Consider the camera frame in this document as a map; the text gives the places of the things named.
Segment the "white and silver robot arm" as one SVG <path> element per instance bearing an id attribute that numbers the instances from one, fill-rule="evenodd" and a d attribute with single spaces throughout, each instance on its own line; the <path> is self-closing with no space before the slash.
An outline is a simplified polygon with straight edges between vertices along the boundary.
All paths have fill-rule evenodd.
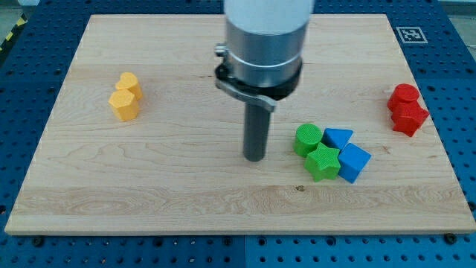
<path id="1" fill-rule="evenodd" d="M 273 112 L 290 95 L 303 66 L 313 0 L 225 0 L 225 41 L 216 86 L 248 105 Z"/>

